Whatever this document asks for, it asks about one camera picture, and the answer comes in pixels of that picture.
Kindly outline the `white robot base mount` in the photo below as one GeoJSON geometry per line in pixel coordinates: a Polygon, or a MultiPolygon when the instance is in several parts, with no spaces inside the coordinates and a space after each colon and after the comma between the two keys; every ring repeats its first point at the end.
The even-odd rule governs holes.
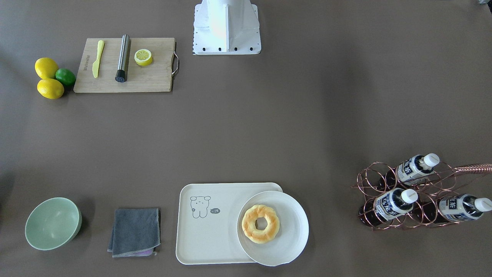
{"type": "Polygon", "coordinates": [[[249,0],[203,0],[194,7],[192,53],[255,55],[262,51],[258,7],[249,0]]]}

